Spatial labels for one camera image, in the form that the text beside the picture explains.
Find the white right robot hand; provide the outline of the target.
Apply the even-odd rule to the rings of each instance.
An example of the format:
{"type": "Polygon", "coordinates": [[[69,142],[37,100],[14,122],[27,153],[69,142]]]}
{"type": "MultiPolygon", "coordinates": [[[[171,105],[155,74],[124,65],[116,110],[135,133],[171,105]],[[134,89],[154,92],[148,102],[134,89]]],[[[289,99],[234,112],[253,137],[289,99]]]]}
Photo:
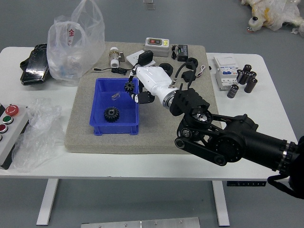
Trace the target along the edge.
{"type": "Polygon", "coordinates": [[[137,76],[143,86],[151,93],[152,96],[157,96],[160,103],[167,109],[172,104],[175,96],[176,86],[172,85],[172,80],[164,69],[160,66],[137,67],[132,70],[129,75],[129,82],[133,76],[137,76]]]}

